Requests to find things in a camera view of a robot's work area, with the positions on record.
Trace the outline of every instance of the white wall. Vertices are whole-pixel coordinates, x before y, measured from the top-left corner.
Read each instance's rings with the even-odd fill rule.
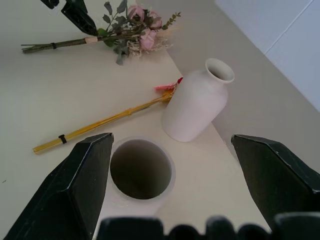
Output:
[[[233,134],[259,136],[285,144],[310,167],[320,172],[320,113],[255,47],[212,0],[140,0],[165,19],[182,11],[182,29],[169,54],[186,75],[201,69],[207,58],[232,67],[229,102],[213,121],[235,154]]]
[[[216,0],[217,5],[320,112],[320,1]]]

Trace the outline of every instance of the vase opening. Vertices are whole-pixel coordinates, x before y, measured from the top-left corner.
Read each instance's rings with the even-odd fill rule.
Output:
[[[205,68],[211,76],[224,84],[231,83],[235,79],[234,71],[218,59],[209,58],[205,62]]]

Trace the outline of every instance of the round hole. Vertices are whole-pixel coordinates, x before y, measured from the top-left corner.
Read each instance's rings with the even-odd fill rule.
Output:
[[[160,147],[143,139],[128,140],[115,150],[110,173],[121,192],[140,200],[159,196],[172,177],[168,156]]]

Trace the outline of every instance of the dried flower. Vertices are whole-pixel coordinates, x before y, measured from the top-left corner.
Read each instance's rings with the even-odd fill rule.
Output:
[[[130,19],[135,19],[139,22],[143,22],[145,20],[145,10],[139,5],[131,5],[128,9],[128,14]]]
[[[150,30],[149,28],[142,31],[141,34],[141,48],[146,51],[152,51],[155,45],[157,32],[154,30]]]

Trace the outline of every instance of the white tabletop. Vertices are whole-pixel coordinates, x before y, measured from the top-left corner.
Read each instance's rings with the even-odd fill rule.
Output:
[[[104,1],[86,4],[103,26]],[[158,97],[153,87],[175,82],[181,73],[166,51],[128,58],[119,66],[117,56],[103,43],[22,54],[20,44],[72,40],[84,34],[40,0],[4,1],[0,11],[0,238],[76,142],[105,132],[112,132],[115,142],[129,136],[151,138],[171,155],[175,186],[156,214],[166,232],[182,223],[203,232],[213,215],[228,217],[236,227],[247,222],[268,227],[241,167],[214,126],[192,142],[177,142],[161,129],[161,104],[35,155],[32,148],[37,145]]]

